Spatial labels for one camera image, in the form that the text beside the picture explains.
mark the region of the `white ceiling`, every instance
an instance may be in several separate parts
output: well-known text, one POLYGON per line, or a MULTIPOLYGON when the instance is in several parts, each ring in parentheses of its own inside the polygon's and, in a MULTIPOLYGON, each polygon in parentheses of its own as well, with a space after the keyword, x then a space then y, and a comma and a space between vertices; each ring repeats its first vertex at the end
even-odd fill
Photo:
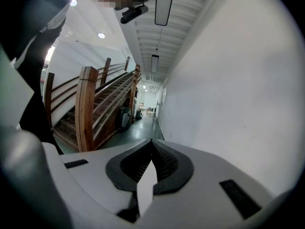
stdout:
POLYGON ((59 40, 80 41, 123 51, 126 57, 132 57, 113 8, 95 0, 77 1, 75 7, 69 7, 61 36, 54 45, 59 40), (100 32, 106 35, 105 39, 98 37, 100 32))
MULTIPOLYGON (((167 26, 155 25, 155 3, 145 3, 149 11, 121 25, 135 62, 140 65, 143 81, 162 83, 206 0, 173 0, 167 26), (157 73, 152 73, 152 55, 159 55, 157 73)), ((122 11, 116 12, 118 20, 122 11)))

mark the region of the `black slot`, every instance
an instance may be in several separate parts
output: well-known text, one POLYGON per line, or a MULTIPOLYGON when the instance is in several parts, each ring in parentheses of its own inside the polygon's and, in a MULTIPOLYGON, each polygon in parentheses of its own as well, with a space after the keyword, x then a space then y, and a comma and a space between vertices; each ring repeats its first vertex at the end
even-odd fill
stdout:
POLYGON ((261 209, 233 180, 222 181, 219 184, 244 219, 251 217, 261 209))
POLYGON ((87 164, 87 163, 89 163, 87 160, 80 159, 80 160, 72 161, 72 162, 69 162, 69 163, 65 163, 64 165, 66 166, 67 169, 70 169, 70 168, 73 168, 73 167, 76 167, 76 166, 82 166, 82 165, 87 164))

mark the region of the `wooden baluster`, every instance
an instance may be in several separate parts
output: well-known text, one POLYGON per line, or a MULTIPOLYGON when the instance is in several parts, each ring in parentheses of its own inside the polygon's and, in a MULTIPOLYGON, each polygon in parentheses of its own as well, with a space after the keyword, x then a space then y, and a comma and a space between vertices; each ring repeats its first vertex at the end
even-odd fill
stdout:
POLYGON ((46 87, 44 91, 43 101, 44 101, 44 108, 46 110, 47 119, 49 122, 50 129, 52 128, 52 117, 51 117, 51 97, 52 97, 52 87, 53 87, 53 80, 55 74, 48 73, 46 77, 46 87))
POLYGON ((103 71, 103 75, 102 75, 102 78, 101 78, 100 86, 102 86, 102 85, 104 85, 106 83, 106 78, 107 78, 107 75, 108 75, 108 70, 109 70, 110 62, 111 62, 111 58, 107 58, 106 64, 105 64, 105 68, 104 68, 104 71, 103 71))
POLYGON ((127 72, 130 57, 127 58, 124 70, 127 72))
POLYGON ((130 117, 130 123, 132 122, 132 112, 133 112, 133 102, 134 102, 134 96, 135 96, 135 91, 137 89, 137 80, 139 78, 139 71, 140 71, 140 66, 137 64, 135 66, 135 71, 133 73, 133 83, 132 83, 132 89, 130 92, 130 97, 129 97, 129 108, 131 110, 131 117, 130 117))
POLYGON ((94 150, 93 106, 99 71, 91 66, 82 67, 75 100, 75 129, 80 152, 94 150))

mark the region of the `gray floor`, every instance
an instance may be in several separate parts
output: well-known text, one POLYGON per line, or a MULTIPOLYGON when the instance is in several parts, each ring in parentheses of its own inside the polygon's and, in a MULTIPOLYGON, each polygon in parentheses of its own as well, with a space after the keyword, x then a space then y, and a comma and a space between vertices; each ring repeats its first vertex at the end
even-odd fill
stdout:
POLYGON ((163 139, 158 122, 155 121, 153 123, 152 118, 144 113, 142 120, 137 120, 125 132, 115 134, 103 148, 123 145, 148 138, 163 139))

